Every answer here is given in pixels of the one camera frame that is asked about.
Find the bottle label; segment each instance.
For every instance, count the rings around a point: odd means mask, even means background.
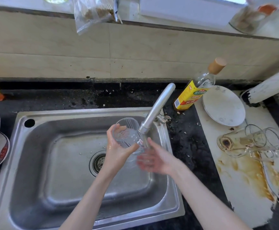
[[[210,80],[206,80],[198,88],[195,86],[194,81],[191,81],[180,96],[175,101],[175,107],[178,110],[185,110],[191,107],[209,88],[205,88],[210,84]]]

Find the person's right hand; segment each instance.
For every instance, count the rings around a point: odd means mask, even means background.
[[[170,175],[178,159],[155,143],[150,137],[148,138],[148,143],[152,148],[146,149],[144,153],[137,156],[138,166],[147,172]]]

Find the sink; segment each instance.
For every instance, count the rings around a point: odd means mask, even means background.
[[[0,230],[58,229],[98,174],[107,129],[151,108],[20,112],[0,171]],[[147,134],[172,153],[166,124]],[[172,178],[142,171],[131,155],[111,182],[94,229],[123,229],[184,215]]]

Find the white box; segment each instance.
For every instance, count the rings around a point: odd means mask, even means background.
[[[140,0],[140,13],[184,23],[226,26],[246,0]]]

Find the faucet spout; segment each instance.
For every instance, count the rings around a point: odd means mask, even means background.
[[[153,121],[159,119],[157,117],[159,116],[160,111],[162,110],[163,106],[165,105],[175,88],[176,85],[174,83],[170,83],[166,86],[166,88],[163,90],[163,92],[153,105],[152,109],[146,116],[145,120],[141,123],[141,126],[138,129],[140,133],[146,134],[150,130],[150,126],[153,123]],[[161,121],[161,123],[166,123],[167,119],[168,118],[165,118],[165,120]]]

